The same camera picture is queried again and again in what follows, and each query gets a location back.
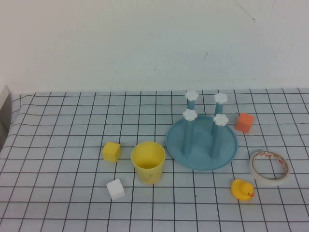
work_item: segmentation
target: masking tape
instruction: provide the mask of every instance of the masking tape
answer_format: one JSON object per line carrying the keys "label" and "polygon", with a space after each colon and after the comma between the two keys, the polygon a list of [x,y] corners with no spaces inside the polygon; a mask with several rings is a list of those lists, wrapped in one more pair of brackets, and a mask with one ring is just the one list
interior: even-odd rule
{"label": "masking tape", "polygon": [[[266,177],[261,176],[256,171],[255,166],[254,166],[254,161],[258,157],[275,158],[283,166],[284,176],[280,179],[270,179],[270,178],[266,178]],[[270,151],[270,150],[264,150],[264,151],[255,152],[251,156],[250,172],[251,172],[251,175],[254,177],[254,179],[256,179],[258,182],[260,182],[260,184],[268,185],[268,186],[277,186],[277,185],[282,184],[287,179],[287,177],[289,176],[290,166],[289,166],[288,162],[286,161],[286,159],[283,156],[281,156],[280,154],[278,154],[277,152]]]}

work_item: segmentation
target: yellow rubber duck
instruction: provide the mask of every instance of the yellow rubber duck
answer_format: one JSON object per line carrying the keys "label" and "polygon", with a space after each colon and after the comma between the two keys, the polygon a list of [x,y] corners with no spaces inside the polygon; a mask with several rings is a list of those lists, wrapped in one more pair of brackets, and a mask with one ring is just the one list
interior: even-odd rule
{"label": "yellow rubber duck", "polygon": [[232,183],[232,194],[241,201],[250,200],[254,196],[253,185],[244,180],[236,179]]}

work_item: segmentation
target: blue plastic stand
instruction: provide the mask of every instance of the blue plastic stand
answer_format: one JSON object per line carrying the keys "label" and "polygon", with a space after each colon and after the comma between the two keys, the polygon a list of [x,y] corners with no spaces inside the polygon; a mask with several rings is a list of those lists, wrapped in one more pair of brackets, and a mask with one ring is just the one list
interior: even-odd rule
{"label": "blue plastic stand", "polygon": [[217,159],[220,153],[223,127],[218,126],[214,123],[212,125],[212,129],[213,129],[213,139],[212,139],[212,144],[211,144],[210,157],[213,159]]}
{"label": "blue plastic stand", "polygon": [[183,144],[187,121],[183,118],[172,125],[166,137],[170,155],[179,163],[195,170],[214,170],[232,161],[236,155],[238,142],[229,126],[223,126],[218,158],[211,157],[211,136],[213,117],[199,115],[192,121],[191,152],[183,154]]}
{"label": "blue plastic stand", "polygon": [[[223,111],[223,104],[217,103],[216,104],[216,109],[214,110],[214,115],[213,116],[215,117],[217,114],[222,114],[222,111]],[[212,123],[212,129],[211,129],[211,135],[213,135],[214,128],[215,128],[215,123],[213,122]]]}
{"label": "blue plastic stand", "polygon": [[186,129],[185,129],[186,133],[184,133],[184,141],[183,141],[183,154],[185,156],[189,155],[191,152],[193,122],[194,121],[186,121]]}
{"label": "blue plastic stand", "polygon": [[189,101],[189,100],[187,101],[188,101],[188,106],[187,106],[188,110],[194,110],[195,101]]}

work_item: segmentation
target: plastic cup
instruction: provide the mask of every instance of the plastic cup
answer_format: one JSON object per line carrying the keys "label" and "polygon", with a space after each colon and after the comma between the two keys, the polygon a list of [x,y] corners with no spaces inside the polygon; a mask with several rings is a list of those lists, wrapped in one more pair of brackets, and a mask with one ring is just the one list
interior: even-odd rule
{"label": "plastic cup", "polygon": [[152,185],[161,179],[165,150],[156,142],[143,142],[132,151],[131,159],[139,179]]}

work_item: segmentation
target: white wall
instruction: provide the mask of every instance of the white wall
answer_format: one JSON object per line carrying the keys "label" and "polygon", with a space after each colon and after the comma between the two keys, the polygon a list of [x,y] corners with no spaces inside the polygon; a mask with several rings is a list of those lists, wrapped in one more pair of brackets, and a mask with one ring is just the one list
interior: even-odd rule
{"label": "white wall", "polygon": [[309,0],[2,0],[0,83],[15,93],[309,87],[308,22]]}

